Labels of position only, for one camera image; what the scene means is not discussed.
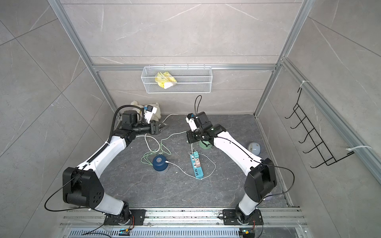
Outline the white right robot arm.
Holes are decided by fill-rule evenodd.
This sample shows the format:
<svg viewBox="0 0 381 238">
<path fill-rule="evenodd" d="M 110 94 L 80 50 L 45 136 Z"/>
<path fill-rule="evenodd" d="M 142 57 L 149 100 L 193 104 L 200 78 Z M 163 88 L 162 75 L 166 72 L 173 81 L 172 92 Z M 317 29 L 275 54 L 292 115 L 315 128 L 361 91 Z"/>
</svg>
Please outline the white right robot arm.
<svg viewBox="0 0 381 238">
<path fill-rule="evenodd" d="M 261 159 L 254 155 L 220 124 L 213 125 L 205 112 L 198 112 L 202 96 L 198 95 L 194 102 L 194 113 L 186 117 L 190 126 L 187 131 L 187 142 L 194 144 L 199 141 L 208 142 L 210 145 L 223 151 L 244 172 L 246 181 L 244 183 L 245 194 L 236 206 L 236 219 L 241 224 L 248 224 L 253 217 L 257 207 L 268 197 L 288 193 L 295 184 L 295 174 L 286 167 L 276 166 L 269 158 Z M 285 169 L 291 172 L 293 180 L 291 186 L 284 192 L 271 194 L 277 186 L 275 169 Z"/>
</svg>

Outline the pink USB charger adapter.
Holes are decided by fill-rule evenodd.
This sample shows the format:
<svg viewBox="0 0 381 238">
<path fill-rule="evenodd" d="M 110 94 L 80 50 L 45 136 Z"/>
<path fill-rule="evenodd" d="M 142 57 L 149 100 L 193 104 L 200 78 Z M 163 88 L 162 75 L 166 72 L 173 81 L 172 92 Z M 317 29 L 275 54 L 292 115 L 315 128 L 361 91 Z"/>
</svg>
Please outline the pink USB charger adapter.
<svg viewBox="0 0 381 238">
<path fill-rule="evenodd" d="M 195 159 L 195 160 L 194 160 L 194 165 L 195 165 L 197 168 L 201 167 L 200 160 L 199 160 L 199 159 Z"/>
</svg>

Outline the teal square charger block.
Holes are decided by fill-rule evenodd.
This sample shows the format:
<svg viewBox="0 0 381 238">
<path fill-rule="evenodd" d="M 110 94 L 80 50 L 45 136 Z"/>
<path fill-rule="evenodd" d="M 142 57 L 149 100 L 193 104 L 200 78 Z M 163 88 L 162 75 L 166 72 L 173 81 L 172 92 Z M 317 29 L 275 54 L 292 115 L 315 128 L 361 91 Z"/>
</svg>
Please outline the teal square charger block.
<svg viewBox="0 0 381 238">
<path fill-rule="evenodd" d="M 197 151 L 195 151 L 195 152 L 193 153 L 193 157 L 194 157 L 195 159 L 198 159 L 198 158 L 199 158 L 199 154 L 198 154 Z"/>
</svg>

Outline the teal power strip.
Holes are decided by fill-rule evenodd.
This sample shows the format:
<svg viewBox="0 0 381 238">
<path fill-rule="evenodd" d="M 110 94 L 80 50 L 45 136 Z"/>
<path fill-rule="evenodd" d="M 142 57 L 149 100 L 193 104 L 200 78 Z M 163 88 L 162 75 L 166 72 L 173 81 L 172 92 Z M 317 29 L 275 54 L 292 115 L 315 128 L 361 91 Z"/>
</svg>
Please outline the teal power strip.
<svg viewBox="0 0 381 238">
<path fill-rule="evenodd" d="M 195 178 L 203 179 L 204 174 L 199 159 L 199 153 L 197 151 L 193 152 L 192 154 L 190 154 L 190 159 Z"/>
</svg>

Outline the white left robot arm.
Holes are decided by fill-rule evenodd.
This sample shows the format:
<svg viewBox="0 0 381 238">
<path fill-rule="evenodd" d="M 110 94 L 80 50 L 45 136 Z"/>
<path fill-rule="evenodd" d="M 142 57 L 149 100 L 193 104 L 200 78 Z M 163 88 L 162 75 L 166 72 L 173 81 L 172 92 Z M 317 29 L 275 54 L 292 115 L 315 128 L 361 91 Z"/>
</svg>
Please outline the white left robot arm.
<svg viewBox="0 0 381 238">
<path fill-rule="evenodd" d="M 107 215 L 119 225 L 131 223 L 133 218 L 129 204 L 108 195 L 100 177 L 115 159 L 138 135 L 160 133 L 161 126 L 153 116 L 157 105 L 123 105 L 113 115 L 107 141 L 91 157 L 77 167 L 68 167 L 63 172 L 64 203 L 74 209 L 89 208 Z"/>
</svg>

